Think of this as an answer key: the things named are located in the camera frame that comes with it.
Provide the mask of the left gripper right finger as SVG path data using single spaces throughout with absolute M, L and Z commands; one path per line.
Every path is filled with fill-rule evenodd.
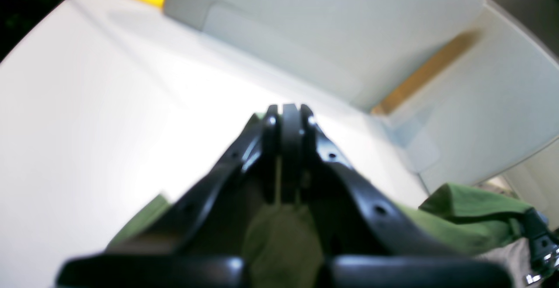
M 424 232 L 359 174 L 300 107 L 301 198 L 323 262 L 317 288 L 510 288 L 505 268 L 475 260 Z

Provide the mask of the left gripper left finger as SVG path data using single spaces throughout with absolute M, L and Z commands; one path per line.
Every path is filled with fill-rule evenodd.
M 297 106 L 269 106 L 174 205 L 100 254 L 66 262 L 56 286 L 249 288 L 246 233 L 264 208 L 295 197 L 301 142 Z

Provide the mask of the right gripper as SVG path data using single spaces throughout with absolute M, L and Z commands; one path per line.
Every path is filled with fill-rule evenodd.
M 559 241 L 547 227 L 542 215 L 531 208 L 522 216 L 522 232 L 530 253 L 531 271 L 524 276 L 525 286 L 558 286 Z

